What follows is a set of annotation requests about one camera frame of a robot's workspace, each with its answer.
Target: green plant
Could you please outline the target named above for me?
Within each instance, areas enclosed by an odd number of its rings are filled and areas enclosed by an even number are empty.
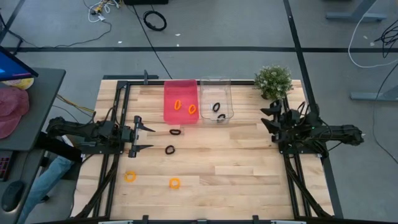
[[[285,97],[292,90],[290,70],[280,66],[266,66],[256,73],[254,84],[262,92],[263,98],[277,100]]]

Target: wire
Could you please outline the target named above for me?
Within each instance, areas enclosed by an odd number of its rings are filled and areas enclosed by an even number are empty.
[[[301,118],[302,120],[297,126],[300,126],[300,125],[302,125],[304,123],[305,119],[307,118],[306,115],[308,114],[309,109],[310,109],[310,105],[307,105],[307,109],[305,109],[304,117]]]
[[[152,42],[150,41],[150,39],[149,39],[149,37],[148,37],[148,35],[147,35],[147,32],[145,31],[144,26],[142,25],[142,22],[141,22],[141,20],[140,20],[140,17],[138,16],[137,10],[136,10],[136,8],[134,7],[134,5],[132,5],[132,8],[134,9],[134,12],[135,12],[134,14],[137,16],[138,22],[139,22],[139,24],[141,25],[141,28],[142,28],[142,30],[144,31],[145,36],[147,37],[147,40],[148,40],[148,42],[149,42],[150,47],[152,47],[152,50],[154,51],[154,53],[155,53],[157,59],[159,60],[159,62],[162,64],[162,66],[163,66],[164,70],[166,71],[167,75],[170,77],[170,79],[173,79],[172,76],[170,75],[169,71],[167,70],[166,66],[163,64],[162,60],[161,60],[161,59],[159,58],[159,56],[157,55],[157,52],[156,52],[154,46],[152,45]]]
[[[116,110],[115,110],[113,107],[110,108],[110,109],[108,110],[108,112],[106,113],[106,116],[105,116],[104,121],[102,122],[102,125],[104,125],[104,123],[105,123],[106,120],[108,119],[109,113],[110,113],[111,111],[113,111],[113,112],[115,113],[115,115],[114,115],[115,123],[118,124],[118,125],[120,126],[120,124],[119,124],[119,122],[118,122],[118,119],[117,119],[117,117],[116,117]]]
[[[83,1],[83,4],[86,6],[86,8],[90,9],[90,7],[87,6],[86,1],[85,0],[82,0],[82,1]]]
[[[337,145],[333,146],[332,148],[328,149],[328,151],[330,152],[332,149],[336,148],[337,146],[339,146],[342,142],[338,143]]]
[[[374,132],[374,127],[375,127],[375,125],[376,125],[376,109],[375,109],[375,105],[376,105],[377,98],[379,97],[381,88],[384,86],[384,84],[385,84],[385,82],[387,81],[388,77],[390,77],[390,75],[391,75],[392,72],[396,69],[397,66],[398,66],[398,63],[394,66],[394,68],[392,68],[392,70],[391,70],[391,71],[388,73],[388,75],[385,77],[385,79],[384,79],[383,82],[381,83],[381,86],[380,86],[379,90],[377,91],[377,95],[376,95],[376,97],[375,97],[375,99],[374,99],[374,101],[373,101],[373,125],[372,125],[372,135],[373,135],[373,138],[374,138],[376,144],[377,144],[380,148],[382,148],[382,149],[383,149],[383,150],[384,150],[384,151],[385,151],[397,164],[398,164],[397,159],[396,159],[387,149],[385,149],[385,148],[380,144],[380,142],[377,140],[376,134],[375,134],[375,132]]]
[[[87,108],[87,107],[84,107],[84,106],[79,106],[79,105],[77,105],[76,103],[74,103],[74,102],[72,102],[72,101],[66,99],[65,97],[63,97],[63,96],[61,96],[61,95],[59,95],[59,94],[57,94],[57,98],[58,98],[59,100],[63,101],[64,103],[67,103],[67,104],[69,104],[69,105],[72,105],[72,106],[74,106],[74,107],[76,107],[76,108],[79,108],[79,109],[88,111],[88,112],[90,112],[90,113],[94,113],[94,110],[91,110],[91,109],[89,109],[89,108]]]
[[[64,108],[62,108],[62,107],[60,107],[60,106],[55,106],[55,105],[52,105],[53,107],[55,107],[55,108],[59,108],[59,109],[61,109],[61,110],[64,110],[65,112],[67,112],[73,119],[75,119],[75,121],[77,122],[77,123],[79,123],[79,121],[74,117],[74,115],[72,115],[69,111],[67,111],[66,109],[64,109]]]
[[[396,59],[396,60],[393,60],[392,62],[385,63],[385,64],[380,64],[380,65],[370,65],[370,66],[359,65],[358,63],[356,63],[356,62],[354,61],[353,57],[351,56],[351,52],[349,51],[349,50],[351,49],[351,45],[353,44],[354,36],[355,36],[356,30],[358,29],[359,24],[362,22],[362,20],[363,20],[363,19],[365,18],[365,16],[366,16],[366,14],[372,9],[372,7],[373,7],[376,3],[377,3],[377,1],[374,2],[373,5],[363,14],[362,18],[361,18],[361,19],[359,20],[359,22],[357,23],[357,25],[356,25],[356,27],[355,27],[355,29],[354,29],[353,35],[351,36],[351,40],[350,40],[350,42],[349,42],[349,46],[348,46],[348,56],[349,56],[349,58],[351,59],[351,61],[352,61],[356,66],[358,66],[359,68],[376,68],[376,67],[391,65],[391,64],[393,64],[393,63],[398,62],[398,59]]]
[[[92,41],[95,41],[95,40],[99,40],[99,39],[102,38],[104,35],[106,35],[106,34],[108,34],[108,33],[110,33],[110,32],[112,31],[112,24],[111,24],[110,22],[106,22],[106,21],[102,21],[102,22],[109,25],[109,30],[106,31],[105,33],[101,34],[99,37],[94,38],[94,39],[90,39],[90,40],[86,40],[86,41],[83,41],[83,42],[75,42],[75,43],[72,43],[72,44],[69,44],[69,45],[60,44],[60,45],[57,45],[57,46],[54,46],[54,47],[52,47],[52,46],[43,46],[43,47],[39,47],[39,46],[37,46],[37,45],[35,45],[35,44],[29,42],[29,41],[26,41],[23,37],[21,37],[20,35],[14,33],[14,32],[11,31],[11,30],[8,30],[8,32],[9,32],[10,34],[16,36],[17,38],[20,38],[20,39],[23,40],[25,43],[27,43],[27,44],[29,44],[29,45],[31,45],[31,46],[34,46],[34,47],[36,47],[36,48],[38,48],[38,49],[56,49],[56,48],[59,48],[59,47],[71,47],[71,46],[74,46],[74,45],[76,45],[76,44],[85,44],[85,43],[89,43],[89,42],[92,42]]]
[[[153,11],[156,11],[155,8],[154,8],[154,5],[152,5],[152,0],[150,0],[150,6],[151,6]]]
[[[99,3],[96,3],[96,4],[92,5],[92,6],[90,6],[90,7],[88,8],[88,21],[89,21],[89,22],[94,23],[94,22],[99,22],[99,21],[101,21],[100,18],[98,18],[98,19],[95,20],[95,21],[92,21],[92,20],[91,20],[91,16],[95,16],[95,15],[99,15],[98,17],[102,16],[102,14],[101,14],[100,12],[96,12],[96,11],[92,10],[92,8],[93,8],[94,6],[97,6],[97,5],[100,5],[100,7],[104,8],[106,13],[110,13],[110,12],[111,12],[111,8],[109,7],[109,5],[114,6],[115,4],[111,3],[110,1],[108,1],[108,2],[105,3],[105,0],[101,0]]]
[[[20,179],[20,180],[22,179],[22,175],[24,175],[25,164],[26,164],[26,161],[27,161],[27,159],[29,158],[29,155],[30,155],[30,153],[31,153],[32,151],[33,151],[33,150],[30,150],[30,151],[27,153],[26,157],[25,157],[24,165],[22,166],[22,171],[21,171],[21,174],[20,174],[20,176],[19,176],[19,179]]]
[[[298,106],[298,108],[297,108],[297,111],[299,111],[300,108],[301,108],[301,110],[300,110],[300,115],[302,115],[302,113],[303,113],[304,105],[305,105],[305,101],[303,101],[303,103],[301,103],[300,106]]]
[[[130,12],[132,12],[134,15],[136,15],[139,19],[144,20],[143,18],[139,17],[138,14],[135,13],[133,10],[131,10],[128,6],[126,6],[126,8],[127,8]]]
[[[329,131],[329,133],[330,133],[329,139],[328,139],[328,141],[329,141],[329,140],[331,139],[331,137],[333,136],[333,131],[331,130],[329,124],[326,124],[326,122],[324,122],[322,119],[321,119],[321,121],[322,121],[322,123],[325,124],[326,127],[328,128],[328,131]]]
[[[87,156],[87,158],[86,158],[85,160],[83,160],[83,162],[81,162],[81,166],[82,166],[89,158],[91,158],[92,156],[94,156],[94,154],[91,154],[91,155]]]
[[[70,212],[69,212],[69,215],[67,216],[67,218],[70,218],[70,216],[72,215],[72,211],[73,211],[73,208],[74,208],[74,206],[75,206],[75,192],[76,192],[76,187],[77,187],[77,182],[76,182],[76,186],[75,186],[75,189],[73,189],[73,193],[72,193],[72,207],[70,208]]]
[[[381,41],[383,43],[383,45],[382,45],[383,58],[386,58],[389,55],[391,48],[394,46],[395,42],[397,41],[398,26],[394,26],[393,28],[391,28],[397,22],[398,22],[398,20],[396,20],[393,24],[391,24],[387,29],[384,30],[381,37],[375,40],[375,42]],[[395,32],[395,34],[386,36],[387,34],[390,34],[390,32]]]

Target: wooden tabletop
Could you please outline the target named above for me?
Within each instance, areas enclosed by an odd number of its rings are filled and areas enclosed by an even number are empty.
[[[117,82],[101,82],[97,120],[104,119],[112,107]],[[305,97],[300,80],[293,84],[288,99],[290,107],[297,108]],[[163,92],[162,85],[131,87],[126,125],[134,126],[134,115],[141,116],[156,132],[140,131],[138,144],[154,147],[128,158],[131,145],[126,144],[119,160],[111,219],[140,220],[143,215],[152,220],[250,220],[253,215],[264,220],[293,219],[284,160],[260,120],[267,117],[260,108],[269,107],[270,101],[262,99],[259,90],[231,86],[234,116],[229,124],[203,124],[200,119],[197,124],[181,126],[164,123]],[[170,129],[181,129],[182,134],[172,136]],[[165,154],[168,145],[175,146],[175,154]],[[320,159],[314,154],[300,157],[308,190],[333,214]],[[102,158],[95,155],[82,166],[72,215],[82,210],[96,190]],[[137,176],[129,183],[124,174],[130,170]],[[171,178],[180,179],[179,189],[169,187]],[[297,188],[296,192],[303,215],[301,194]]]

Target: computer monitor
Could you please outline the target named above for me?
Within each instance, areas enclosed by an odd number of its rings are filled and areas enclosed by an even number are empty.
[[[17,80],[37,77],[33,69],[29,68],[6,49],[0,47],[0,81]]]

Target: pink hat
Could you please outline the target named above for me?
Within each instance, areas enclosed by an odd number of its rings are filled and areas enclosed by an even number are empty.
[[[15,87],[0,88],[0,139],[15,130],[22,115],[28,110],[29,98],[25,90]]]

